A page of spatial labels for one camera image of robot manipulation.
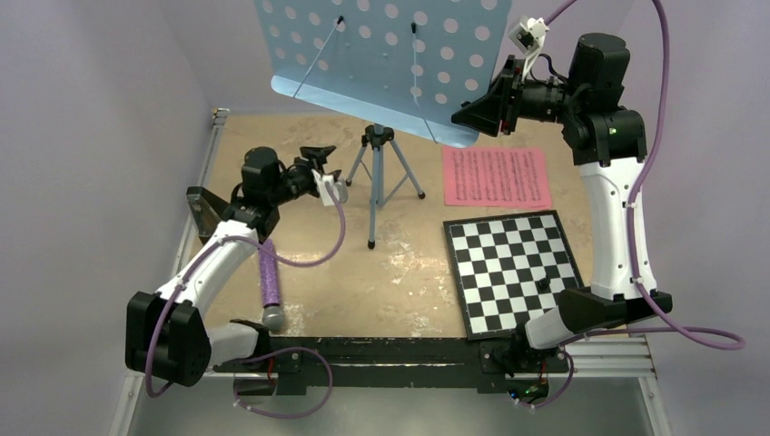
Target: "white wall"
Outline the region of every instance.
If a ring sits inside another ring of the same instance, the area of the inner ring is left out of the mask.
[[[388,3],[386,0],[371,2],[372,10]],[[514,0],[508,21],[514,23],[521,15],[548,15],[561,2]],[[587,32],[617,32],[634,0],[579,3],[583,5],[575,5],[565,12],[561,24],[548,35],[547,51],[555,56],[556,66],[564,74],[569,68],[578,37]],[[270,88],[270,56],[252,0],[161,0],[161,4],[180,47],[212,104],[229,107],[236,113],[320,110],[318,106],[278,95]],[[510,2],[499,0],[498,7],[509,6]],[[505,38],[499,66],[508,54],[520,56],[516,46]]]
[[[673,58],[663,148],[645,190],[651,263],[676,319],[738,332],[748,346],[652,337],[661,390],[677,436],[767,434],[770,4],[664,4]],[[636,1],[620,34],[633,56],[623,102],[645,116],[651,142],[661,49],[649,0]]]
[[[0,59],[0,432],[106,434],[208,104],[156,0],[6,0]]]

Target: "chessboard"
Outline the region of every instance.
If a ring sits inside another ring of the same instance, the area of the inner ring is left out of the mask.
[[[469,339],[510,336],[583,286],[556,211],[448,221],[444,231]]]

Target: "tripod leg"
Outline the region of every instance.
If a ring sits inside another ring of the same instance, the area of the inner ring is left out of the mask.
[[[363,154],[366,152],[366,147],[361,147],[359,150],[358,155],[356,155],[356,160],[353,162],[353,167],[350,169],[350,172],[348,173],[348,178],[345,179],[345,184],[350,186],[353,183],[353,176],[356,175],[356,170],[359,169],[360,161],[363,159]]]
[[[380,173],[380,160],[382,159],[382,150],[380,147],[371,149],[371,198],[369,209],[369,249],[374,248],[374,228],[377,217],[377,203],[380,196],[380,185],[382,183],[382,173]]]
[[[401,161],[401,165],[404,167],[404,171],[407,172],[407,176],[411,180],[411,184],[413,184],[414,189],[417,190],[417,196],[422,200],[423,198],[425,198],[425,191],[422,190],[422,188],[420,187],[420,182],[417,181],[417,177],[411,171],[411,167],[409,167],[409,163],[407,162],[406,156],[404,156],[404,153],[401,152],[399,144],[396,143],[395,139],[390,140],[390,145],[393,146],[393,152],[395,152],[396,155],[399,157],[399,160]]]

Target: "pink paper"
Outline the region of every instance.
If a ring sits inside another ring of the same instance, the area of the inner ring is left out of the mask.
[[[447,206],[551,207],[546,157],[537,148],[443,147]]]

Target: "purple foam tube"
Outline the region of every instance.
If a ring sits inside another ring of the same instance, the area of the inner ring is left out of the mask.
[[[285,316],[281,307],[281,288],[278,285],[278,262],[275,260],[275,245],[272,240],[265,241],[264,250],[260,250],[260,282],[262,287],[262,325],[271,332],[277,332],[283,327]]]

